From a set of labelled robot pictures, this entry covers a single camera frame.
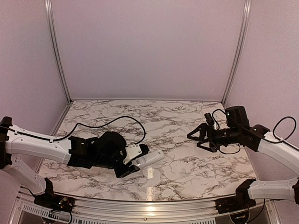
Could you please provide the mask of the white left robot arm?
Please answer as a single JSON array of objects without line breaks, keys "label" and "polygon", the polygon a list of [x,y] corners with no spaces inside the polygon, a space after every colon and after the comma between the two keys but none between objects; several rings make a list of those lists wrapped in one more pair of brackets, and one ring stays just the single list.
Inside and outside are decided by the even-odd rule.
[{"label": "white left robot arm", "polygon": [[70,167],[112,169],[116,177],[122,178],[138,171],[133,161],[148,152],[149,148],[144,144],[127,145],[117,132],[105,132],[100,137],[88,139],[71,134],[59,138],[21,129],[12,124],[11,117],[4,117],[0,122],[0,169],[29,188],[50,208],[59,204],[52,182],[23,162],[19,157],[21,154],[54,160]]}]

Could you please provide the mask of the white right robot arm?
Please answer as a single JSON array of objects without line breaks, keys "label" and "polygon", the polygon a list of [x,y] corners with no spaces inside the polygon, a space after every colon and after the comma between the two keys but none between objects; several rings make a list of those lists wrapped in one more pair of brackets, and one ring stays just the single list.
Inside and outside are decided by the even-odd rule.
[{"label": "white right robot arm", "polygon": [[[270,129],[250,126],[244,106],[232,106],[225,110],[227,128],[221,129],[212,113],[206,113],[205,123],[187,134],[187,138],[197,142],[197,147],[216,153],[221,146],[230,144],[244,146],[256,153],[264,154],[280,162],[294,173],[299,172],[299,149],[280,139]],[[241,209],[250,200],[273,199],[299,202],[299,179],[280,181],[260,181],[247,179],[235,190],[232,206]]]}]

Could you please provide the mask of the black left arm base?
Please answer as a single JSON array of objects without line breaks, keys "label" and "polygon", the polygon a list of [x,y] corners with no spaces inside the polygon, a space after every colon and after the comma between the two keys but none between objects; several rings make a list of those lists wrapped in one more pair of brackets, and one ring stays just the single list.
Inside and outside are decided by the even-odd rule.
[{"label": "black left arm base", "polygon": [[73,197],[55,194],[53,183],[48,178],[45,178],[44,191],[39,195],[34,194],[34,198],[37,205],[68,213],[72,212],[75,201]]}]

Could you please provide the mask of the white remote control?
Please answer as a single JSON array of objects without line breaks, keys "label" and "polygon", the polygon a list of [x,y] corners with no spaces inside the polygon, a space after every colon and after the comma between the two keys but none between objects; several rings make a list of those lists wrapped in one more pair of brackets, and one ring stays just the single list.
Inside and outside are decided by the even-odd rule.
[{"label": "white remote control", "polygon": [[135,165],[140,169],[154,164],[164,158],[164,153],[161,150],[148,153],[134,160]]}]

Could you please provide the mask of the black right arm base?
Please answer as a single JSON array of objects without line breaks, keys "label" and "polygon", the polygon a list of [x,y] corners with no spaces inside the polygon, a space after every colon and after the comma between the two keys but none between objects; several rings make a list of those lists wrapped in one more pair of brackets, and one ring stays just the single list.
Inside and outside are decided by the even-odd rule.
[{"label": "black right arm base", "polygon": [[256,206],[256,201],[250,199],[248,189],[256,179],[247,179],[235,190],[235,196],[229,196],[215,200],[216,209],[219,214],[249,209]]}]

